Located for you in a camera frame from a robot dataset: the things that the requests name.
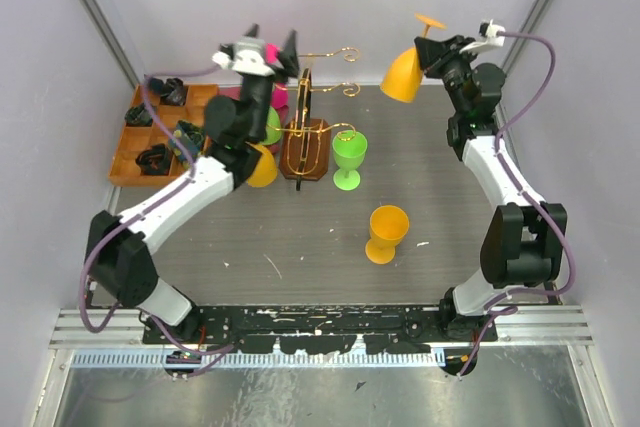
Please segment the gold wire wine glass rack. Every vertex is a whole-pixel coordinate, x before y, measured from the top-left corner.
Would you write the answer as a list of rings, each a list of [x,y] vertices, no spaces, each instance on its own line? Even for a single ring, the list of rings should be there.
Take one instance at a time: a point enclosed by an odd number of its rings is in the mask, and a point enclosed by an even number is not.
[[[280,150],[279,169],[283,177],[295,182],[295,191],[300,192],[304,182],[317,182],[328,172],[331,131],[346,127],[355,131],[349,123],[329,124],[325,119],[312,116],[312,95],[341,90],[346,97],[353,98],[360,93],[360,85],[355,82],[341,82],[329,87],[313,86],[312,66],[316,58],[342,56],[345,62],[354,63],[360,58],[355,47],[343,47],[330,53],[300,54],[305,59],[297,87],[276,86],[280,91],[296,91],[296,104],[293,118],[279,128],[283,133]]]

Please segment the orange wine glass back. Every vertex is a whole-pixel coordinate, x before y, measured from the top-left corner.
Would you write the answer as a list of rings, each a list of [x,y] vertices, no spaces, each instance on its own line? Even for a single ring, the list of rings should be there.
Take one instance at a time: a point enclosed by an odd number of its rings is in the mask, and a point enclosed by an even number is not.
[[[252,144],[252,147],[260,154],[260,158],[251,176],[247,179],[249,186],[263,188],[272,184],[278,175],[278,167],[271,151],[260,144]]]

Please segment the pink wine glass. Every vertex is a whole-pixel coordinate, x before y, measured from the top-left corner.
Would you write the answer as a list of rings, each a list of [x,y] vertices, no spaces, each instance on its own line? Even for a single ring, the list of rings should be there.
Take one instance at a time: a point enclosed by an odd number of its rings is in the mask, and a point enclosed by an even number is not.
[[[272,43],[268,43],[266,45],[266,59],[269,63],[275,63],[278,58],[278,53],[280,49],[278,46]],[[271,106],[276,111],[281,111],[288,104],[288,91],[286,85],[282,82],[275,82],[272,97],[271,97]]]

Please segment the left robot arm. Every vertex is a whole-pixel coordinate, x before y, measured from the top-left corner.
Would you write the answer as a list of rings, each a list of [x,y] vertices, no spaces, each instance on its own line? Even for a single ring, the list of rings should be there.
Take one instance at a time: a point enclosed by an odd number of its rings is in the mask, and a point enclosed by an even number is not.
[[[89,320],[85,290],[90,280],[115,298],[117,307],[137,309],[178,343],[194,340],[201,320],[196,304],[158,274],[153,256],[161,245],[204,207],[232,193],[247,181],[269,184],[266,128],[274,87],[300,73],[297,32],[291,30],[269,61],[258,25],[214,53],[216,68],[242,78],[238,98],[212,97],[205,106],[204,132],[211,140],[205,154],[192,155],[176,143],[188,168],[146,201],[113,215],[96,214],[90,223],[86,256],[80,274],[78,302],[85,328],[103,330]]]

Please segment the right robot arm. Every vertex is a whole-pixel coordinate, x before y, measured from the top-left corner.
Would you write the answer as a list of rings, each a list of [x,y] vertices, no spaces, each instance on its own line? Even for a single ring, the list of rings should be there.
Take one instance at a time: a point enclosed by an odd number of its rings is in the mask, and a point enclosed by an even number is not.
[[[454,108],[448,145],[494,209],[478,271],[439,302],[438,327],[452,341],[465,338],[491,307],[512,295],[550,295],[546,286],[557,279],[565,254],[566,209],[546,202],[529,186],[507,152],[504,129],[495,119],[506,74],[495,64],[474,62],[482,48],[499,45],[504,38],[414,40],[420,72],[443,82]]]

